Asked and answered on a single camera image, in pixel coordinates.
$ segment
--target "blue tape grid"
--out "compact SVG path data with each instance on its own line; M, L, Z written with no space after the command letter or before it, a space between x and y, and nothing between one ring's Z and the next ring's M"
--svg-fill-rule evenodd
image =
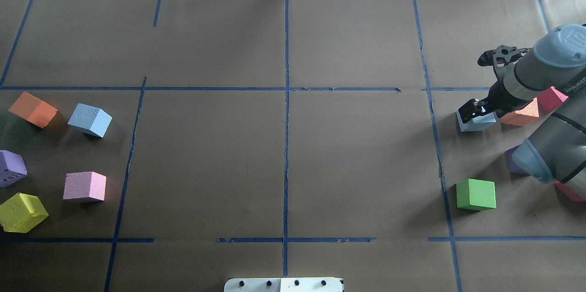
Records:
M147 87L146 78L143 81L142 87L63 87L63 86L9 86L3 87L4 81L17 44L21 37L22 30L25 22L31 10L34 0L29 0L27 10L23 15L23 19L19 30L16 34L14 44L12 46L10 55L6 62L2 78L0 79L0 88L2 90L113 90L113 91L140 91L140 99L138 103L136 120L134 130L132 134L132 142L130 145L130 153L128 157L128 163L126 165L126 174L123 186L123 192L121 195L121 202L119 205L119 213L117 216L117 223L115 227L113 238L0 238L0 243L111 243L112 250L109 261L109 268L107 273L107 280L104 286L104 290L109 290L109 281L111 279L111 272L113 269L113 263L115 259L115 249L118 243L153 243L154 238L119 238L119 228L121 223L121 217L124 208L124 200L126 196L126 187L128 184L128 176L130 174L130 161L132 159L132 153L134 152L134 145L136 144L136 128L138 126L138 116L142 106L142 100L146 91L270 91L270 92L285 92L285 167L284 167L284 211L283 211L283 237L282 238L218 238L218 243L283 243L283 273L287 276L287 244L288 243L335 243L335 242L349 242L349 243L368 243L376 240L376 238L290 238L288 236L287 227L287 214L288 214L288 119L289 119L289 92L304 92L304 91L374 91L374 92L401 92L402 90L397 87L290 87L289 85L289 0L285 0L285 87ZM444 194L444 205L446 211L446 219L448 221L449 237L431 237L428 238L429 242L449 242L452 246L452 257L454 263L454 272L456 274L456 285L458 292L462 291L460 270L458 267L458 259L456 255L456 242L514 242L514 241L586 241L586 236L480 236L480 237L455 237L452 227L452 219L450 215L449 201L446 193L445 175L442 169L442 157L441 148L439 143L437 125L435 122L435 114L433 111L433 98L432 92L441 91L488 91L488 87L431 87L429 83L429 74L427 71L427 65L425 62L425 56L423 54L423 37L421 34L421 24L419 21L419 12L417 9L417 0L413 0L415 19L417 25L417 33L419 39L419 49L421 54L421 63L423 65L423 71L425 74L425 85L426 88L422 91L426 91L429 101L429 113L431 115L431 123L434 132L434 140L436 145L436 152L438 156L438 162L441 169L441 185L442 192ZM542 15L544 27L549 31L550 27L546 19L546 15L543 10L542 0L538 0L538 7ZM155 17L153 19L153 27L157 27L159 10L161 8L161 0L157 0L157 9L155 10Z

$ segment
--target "colored block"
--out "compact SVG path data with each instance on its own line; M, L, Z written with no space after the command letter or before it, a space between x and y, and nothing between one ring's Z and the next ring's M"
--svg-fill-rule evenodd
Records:
M95 172L67 173L63 199L72 202L104 200L106 177Z
M509 172L519 175L529 175L529 173L525 172L513 161L513 152L515 152L517 148L519 148L519 146L515 146L514 148L507 150L507 158L509 159Z
M5 232L29 232L48 216L37 196L20 192L0 205L0 225Z
M525 126L538 118L539 109L537 108L537 100L534 98L525 108L507 113L501 117L500 122L508 125Z
M456 119L458 119L460 132L480 132L484 131L485 129L488 129L492 124L496 123L494 113L474 117L465 124L462 122L462 116L460 115L460 111L456 111Z
M539 105L547 112L554 111L568 98L562 92L556 90L553 86L544 90L537 96Z
M8 150L0 150L0 188L6 188L28 174L22 156Z
M78 103L67 124L83 133L103 138L111 121L111 115L104 110Z
M586 199L577 194L575 191L569 189L565 184L560 181L555 181L553 184L559 191L563 192L568 198L574 203L584 203Z
M42 129L57 114L57 109L27 92L23 92L8 111Z
M466 179L456 183L456 203L461 209L475 211L496 209L494 182Z

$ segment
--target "robotic arm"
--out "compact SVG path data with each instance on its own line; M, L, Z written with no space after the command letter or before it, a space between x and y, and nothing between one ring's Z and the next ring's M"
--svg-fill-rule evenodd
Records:
M551 86L569 96L517 148L513 161L539 181L558 180L586 198L586 27L557 27L532 49L499 46L478 64L492 65L497 81L486 98L458 109L463 123L519 110Z

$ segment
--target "light blue cube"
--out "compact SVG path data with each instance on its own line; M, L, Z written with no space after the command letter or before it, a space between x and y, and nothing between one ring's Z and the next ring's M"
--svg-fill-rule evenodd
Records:
M78 103L67 124L83 133L103 138L111 121L112 116L104 110Z
M460 111L456 111L456 117L458 117L458 125L460 125L460 131L462 132L480 132L488 129L492 124L496 123L494 113L488 115L474 117L469 120L466 124L462 123L462 116Z

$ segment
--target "blue joint cap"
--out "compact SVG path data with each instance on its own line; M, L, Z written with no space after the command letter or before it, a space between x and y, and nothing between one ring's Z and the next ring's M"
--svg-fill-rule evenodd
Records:
M553 29L535 44L533 54L551 67L586 65L586 27L567 24Z
M529 139L525 139L521 146L513 153L513 162L521 167L523 171L533 175L544 184L553 181L553 173L549 169L542 156Z

